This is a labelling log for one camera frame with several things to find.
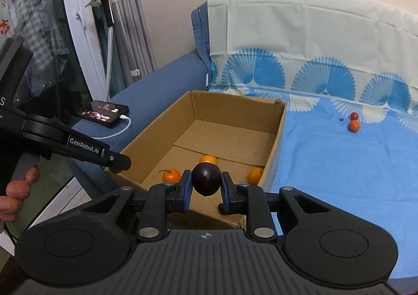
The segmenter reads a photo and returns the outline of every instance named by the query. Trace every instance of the hanging clothes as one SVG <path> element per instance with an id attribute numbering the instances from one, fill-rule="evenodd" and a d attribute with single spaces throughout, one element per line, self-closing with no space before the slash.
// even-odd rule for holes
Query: hanging clothes
<path id="1" fill-rule="evenodd" d="M 15 0 L 14 5 L 15 32 L 25 38 L 25 45 L 33 52 L 26 81 L 38 97 L 59 80 L 70 52 L 51 12 L 51 0 Z"/>
<path id="2" fill-rule="evenodd" d="M 0 0 L 0 48 L 8 38 L 14 36 L 15 25 L 11 20 L 10 6 L 13 6 L 12 0 Z"/>

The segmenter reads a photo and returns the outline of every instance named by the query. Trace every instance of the patterned cloth cover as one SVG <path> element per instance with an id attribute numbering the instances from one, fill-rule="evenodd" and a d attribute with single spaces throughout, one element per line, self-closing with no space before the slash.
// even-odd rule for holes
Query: patterned cloth cover
<path id="1" fill-rule="evenodd" d="M 371 0 L 209 0 L 208 21 L 210 91 L 287 103 L 271 191 L 382 226 L 399 248 L 391 277 L 418 276 L 418 16 Z"/>

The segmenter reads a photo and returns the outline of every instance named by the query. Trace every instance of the crosshair logo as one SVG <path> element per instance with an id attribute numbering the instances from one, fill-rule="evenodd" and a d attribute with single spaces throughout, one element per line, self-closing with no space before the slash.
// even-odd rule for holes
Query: crosshair logo
<path id="1" fill-rule="evenodd" d="M 203 239 L 209 239 L 209 238 L 211 238 L 213 235 L 211 234 L 211 233 L 204 233 L 204 234 L 201 234 L 200 235 L 200 237 L 201 238 L 203 238 Z"/>

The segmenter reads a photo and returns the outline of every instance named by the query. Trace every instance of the human hand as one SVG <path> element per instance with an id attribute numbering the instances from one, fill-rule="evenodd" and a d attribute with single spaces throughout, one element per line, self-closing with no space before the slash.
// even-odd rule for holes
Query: human hand
<path id="1" fill-rule="evenodd" d="M 39 180 L 37 167 L 29 169 L 24 180 L 12 181 L 7 185 L 6 196 L 0 196 L 0 220 L 12 223 L 19 219 L 25 199 L 31 195 L 31 185 Z"/>

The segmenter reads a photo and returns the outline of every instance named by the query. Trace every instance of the cardboard box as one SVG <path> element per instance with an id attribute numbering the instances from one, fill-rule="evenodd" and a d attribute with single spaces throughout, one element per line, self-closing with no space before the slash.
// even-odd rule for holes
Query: cardboard box
<path id="1" fill-rule="evenodd" d="M 188 92 L 164 111 L 123 151 L 132 160 L 128 171 L 109 177 L 116 183 L 148 191 L 162 183 L 160 170 L 193 170 L 200 157 L 218 157 L 221 171 L 235 184 L 245 183 L 255 166 L 265 168 L 259 182 L 269 191 L 277 171 L 284 125 L 281 101 L 203 91 Z M 243 215 L 221 215 L 220 190 L 204 197 L 193 190 L 190 210 L 167 218 L 171 227 L 220 229 L 245 227 Z"/>

